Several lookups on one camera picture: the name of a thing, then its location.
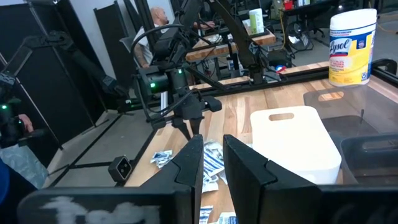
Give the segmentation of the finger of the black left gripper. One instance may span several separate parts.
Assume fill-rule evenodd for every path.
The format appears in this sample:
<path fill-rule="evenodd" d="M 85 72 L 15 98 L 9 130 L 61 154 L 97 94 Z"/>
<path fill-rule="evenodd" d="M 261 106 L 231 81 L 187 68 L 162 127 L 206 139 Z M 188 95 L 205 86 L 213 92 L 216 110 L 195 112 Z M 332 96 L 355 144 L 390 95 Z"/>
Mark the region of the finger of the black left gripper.
<path fill-rule="evenodd" d="M 201 125 L 201 121 L 203 120 L 203 118 L 204 117 L 202 116 L 199 118 L 193 118 L 193 119 L 189 120 L 193 135 L 197 135 L 200 133 L 200 125 Z"/>
<path fill-rule="evenodd" d="M 173 118 L 172 119 L 172 126 L 177 128 L 184 137 L 189 141 L 191 139 L 190 133 L 188 131 L 186 123 L 183 121 L 182 118 Z"/>

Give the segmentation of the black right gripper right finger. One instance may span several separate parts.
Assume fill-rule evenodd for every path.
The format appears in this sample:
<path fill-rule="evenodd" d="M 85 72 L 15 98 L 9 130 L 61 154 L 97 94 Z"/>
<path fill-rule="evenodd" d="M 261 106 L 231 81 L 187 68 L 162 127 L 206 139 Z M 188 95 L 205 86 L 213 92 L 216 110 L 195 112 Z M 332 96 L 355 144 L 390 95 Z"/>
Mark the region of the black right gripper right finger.
<path fill-rule="evenodd" d="M 230 134 L 223 157 L 239 224 L 398 224 L 398 185 L 317 185 Z"/>

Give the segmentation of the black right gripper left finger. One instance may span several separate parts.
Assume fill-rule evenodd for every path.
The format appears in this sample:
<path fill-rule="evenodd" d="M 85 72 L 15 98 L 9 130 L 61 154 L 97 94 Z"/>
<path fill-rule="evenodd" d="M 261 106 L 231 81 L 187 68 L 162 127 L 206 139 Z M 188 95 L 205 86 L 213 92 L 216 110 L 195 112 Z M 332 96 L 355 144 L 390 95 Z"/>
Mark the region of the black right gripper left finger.
<path fill-rule="evenodd" d="M 139 187 L 47 188 L 17 208 L 18 224 L 198 224 L 203 137 L 198 134 Z"/>

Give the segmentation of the white packet with navy block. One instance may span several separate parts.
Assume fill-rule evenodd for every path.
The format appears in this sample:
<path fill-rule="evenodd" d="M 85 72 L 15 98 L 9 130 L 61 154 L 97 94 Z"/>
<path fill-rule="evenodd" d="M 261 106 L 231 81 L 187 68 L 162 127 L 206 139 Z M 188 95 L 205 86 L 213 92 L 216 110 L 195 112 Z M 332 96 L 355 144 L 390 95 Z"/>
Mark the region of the white packet with navy block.
<path fill-rule="evenodd" d="M 215 224 L 238 224 L 238 219 L 234 212 L 222 212 Z"/>
<path fill-rule="evenodd" d="M 208 205 L 200 208 L 199 224 L 208 224 L 209 217 L 213 211 L 213 206 Z"/>
<path fill-rule="evenodd" d="M 151 164 L 155 164 L 159 169 L 163 168 L 169 161 L 173 159 L 172 150 L 156 152 L 152 159 Z"/>

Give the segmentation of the white packet with blue print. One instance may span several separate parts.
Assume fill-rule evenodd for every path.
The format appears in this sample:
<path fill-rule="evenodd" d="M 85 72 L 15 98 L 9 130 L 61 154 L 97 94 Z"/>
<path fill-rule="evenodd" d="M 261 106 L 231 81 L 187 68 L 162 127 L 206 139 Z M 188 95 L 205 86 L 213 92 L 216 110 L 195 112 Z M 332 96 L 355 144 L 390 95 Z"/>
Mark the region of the white packet with blue print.
<path fill-rule="evenodd" d="M 212 192 L 218 190 L 218 176 L 209 176 L 207 173 L 203 174 L 202 192 Z"/>

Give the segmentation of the white plastic bin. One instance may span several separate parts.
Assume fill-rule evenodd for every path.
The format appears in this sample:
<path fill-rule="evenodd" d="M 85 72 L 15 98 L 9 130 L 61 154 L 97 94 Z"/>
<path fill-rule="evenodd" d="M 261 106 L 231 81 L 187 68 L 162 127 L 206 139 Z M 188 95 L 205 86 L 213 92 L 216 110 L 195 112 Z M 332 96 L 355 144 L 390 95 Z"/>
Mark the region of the white plastic bin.
<path fill-rule="evenodd" d="M 335 184 L 341 155 L 311 106 L 255 111 L 250 116 L 252 148 L 314 184 Z"/>

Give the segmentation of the black box with blue lights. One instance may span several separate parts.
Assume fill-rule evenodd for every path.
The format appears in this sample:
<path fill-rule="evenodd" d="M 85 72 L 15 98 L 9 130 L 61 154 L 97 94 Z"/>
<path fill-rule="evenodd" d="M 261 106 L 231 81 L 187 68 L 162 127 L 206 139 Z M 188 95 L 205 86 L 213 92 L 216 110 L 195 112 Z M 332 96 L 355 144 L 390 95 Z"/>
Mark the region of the black box with blue lights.
<path fill-rule="evenodd" d="M 272 50 L 267 54 L 268 64 L 273 67 L 276 71 L 280 68 L 291 68 L 293 67 L 292 57 L 290 54 L 282 50 Z"/>

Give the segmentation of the narrow black divider panel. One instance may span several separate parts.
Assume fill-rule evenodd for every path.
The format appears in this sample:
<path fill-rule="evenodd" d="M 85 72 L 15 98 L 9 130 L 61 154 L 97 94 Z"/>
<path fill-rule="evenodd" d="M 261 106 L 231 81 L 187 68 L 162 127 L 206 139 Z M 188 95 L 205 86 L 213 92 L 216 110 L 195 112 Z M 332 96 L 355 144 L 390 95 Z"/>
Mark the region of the narrow black divider panel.
<path fill-rule="evenodd" d="M 97 23 L 106 46 L 116 79 L 124 88 L 132 85 L 134 61 L 121 39 L 128 36 L 117 1 L 101 9 L 94 9 Z"/>

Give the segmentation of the white green wipes canister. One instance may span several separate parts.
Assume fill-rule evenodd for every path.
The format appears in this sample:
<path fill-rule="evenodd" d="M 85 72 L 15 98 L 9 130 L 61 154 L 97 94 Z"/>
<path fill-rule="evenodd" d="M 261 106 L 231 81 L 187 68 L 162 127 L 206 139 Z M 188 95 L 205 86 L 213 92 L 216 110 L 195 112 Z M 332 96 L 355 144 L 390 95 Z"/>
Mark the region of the white green wipes canister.
<path fill-rule="evenodd" d="M 264 21 L 261 8 L 250 10 L 249 19 L 251 23 L 251 34 L 260 34 L 264 32 Z"/>

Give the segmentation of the large translucent grey bin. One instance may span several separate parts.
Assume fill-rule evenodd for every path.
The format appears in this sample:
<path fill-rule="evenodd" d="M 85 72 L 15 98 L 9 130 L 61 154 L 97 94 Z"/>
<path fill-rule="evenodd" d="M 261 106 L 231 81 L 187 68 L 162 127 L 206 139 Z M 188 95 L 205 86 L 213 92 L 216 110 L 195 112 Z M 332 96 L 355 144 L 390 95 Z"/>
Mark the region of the large translucent grey bin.
<path fill-rule="evenodd" d="M 398 185 L 398 103 L 360 85 L 304 94 L 341 154 L 344 184 Z"/>

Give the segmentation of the person's hand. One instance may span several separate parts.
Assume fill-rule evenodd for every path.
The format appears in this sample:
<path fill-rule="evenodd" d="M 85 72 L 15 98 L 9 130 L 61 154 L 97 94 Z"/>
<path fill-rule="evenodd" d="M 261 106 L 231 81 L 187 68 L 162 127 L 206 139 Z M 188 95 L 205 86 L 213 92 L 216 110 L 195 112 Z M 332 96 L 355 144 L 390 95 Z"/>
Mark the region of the person's hand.
<path fill-rule="evenodd" d="M 26 114 L 19 114 L 18 115 L 19 119 L 22 121 L 24 125 L 24 131 L 27 133 L 31 133 L 34 131 L 34 127 L 32 125 L 32 121 Z"/>

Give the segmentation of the black floor fan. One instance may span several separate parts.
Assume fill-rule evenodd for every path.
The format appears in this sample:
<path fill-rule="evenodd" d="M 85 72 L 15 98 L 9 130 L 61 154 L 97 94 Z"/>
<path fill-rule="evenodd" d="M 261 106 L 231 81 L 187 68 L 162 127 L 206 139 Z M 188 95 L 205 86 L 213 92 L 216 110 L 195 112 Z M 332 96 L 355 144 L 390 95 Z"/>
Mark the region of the black floor fan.
<path fill-rule="evenodd" d="M 313 49 L 307 25 L 302 21 L 291 22 L 287 26 L 287 40 L 293 53 Z"/>

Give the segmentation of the large black divider panel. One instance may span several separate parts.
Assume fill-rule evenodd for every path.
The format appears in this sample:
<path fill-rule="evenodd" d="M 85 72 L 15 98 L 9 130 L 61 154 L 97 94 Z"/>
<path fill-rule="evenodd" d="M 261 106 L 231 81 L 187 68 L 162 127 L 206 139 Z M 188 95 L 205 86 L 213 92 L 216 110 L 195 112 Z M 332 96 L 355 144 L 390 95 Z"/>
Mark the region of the large black divider panel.
<path fill-rule="evenodd" d="M 95 60 L 76 17 L 66 22 L 57 6 L 46 3 L 0 5 L 0 54 L 6 61 L 26 37 L 53 30 L 69 34 L 81 51 Z M 44 166 L 62 144 L 93 127 L 104 112 L 99 86 L 61 49 L 33 51 L 17 78 L 20 84 L 14 87 L 14 94 L 22 101 L 20 113 L 30 118 L 35 129 L 48 130 L 45 136 L 28 142 Z"/>

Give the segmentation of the black desk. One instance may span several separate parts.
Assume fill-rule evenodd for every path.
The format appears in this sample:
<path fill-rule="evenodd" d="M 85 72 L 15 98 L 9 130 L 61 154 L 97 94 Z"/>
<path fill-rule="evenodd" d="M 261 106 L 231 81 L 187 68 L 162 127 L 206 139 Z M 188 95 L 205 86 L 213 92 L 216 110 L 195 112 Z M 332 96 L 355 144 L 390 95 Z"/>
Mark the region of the black desk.
<path fill-rule="evenodd" d="M 280 11 L 287 16 L 307 15 L 307 14 L 321 14 L 326 12 L 331 7 L 338 5 L 339 0 L 319 0 L 304 6 L 298 6 L 293 9 L 281 9 Z"/>

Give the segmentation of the black table clamp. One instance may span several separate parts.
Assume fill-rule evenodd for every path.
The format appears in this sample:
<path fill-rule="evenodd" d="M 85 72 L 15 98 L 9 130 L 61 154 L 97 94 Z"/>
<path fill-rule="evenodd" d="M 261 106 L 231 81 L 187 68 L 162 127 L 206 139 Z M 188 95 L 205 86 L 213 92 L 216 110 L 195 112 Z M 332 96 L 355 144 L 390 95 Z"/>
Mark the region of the black table clamp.
<path fill-rule="evenodd" d="M 379 59 L 372 62 L 371 73 L 386 82 L 398 83 L 398 63 L 393 59 Z"/>

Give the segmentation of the yellow white Lysol wipes canister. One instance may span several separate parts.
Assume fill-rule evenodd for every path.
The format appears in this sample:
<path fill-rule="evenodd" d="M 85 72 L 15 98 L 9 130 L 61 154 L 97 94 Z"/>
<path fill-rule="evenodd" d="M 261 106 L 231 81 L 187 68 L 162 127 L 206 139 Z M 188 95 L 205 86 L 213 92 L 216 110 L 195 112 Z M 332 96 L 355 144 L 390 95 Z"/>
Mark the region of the yellow white Lysol wipes canister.
<path fill-rule="evenodd" d="M 371 76 L 377 10 L 358 9 L 330 19 L 329 82 L 365 85 Z"/>

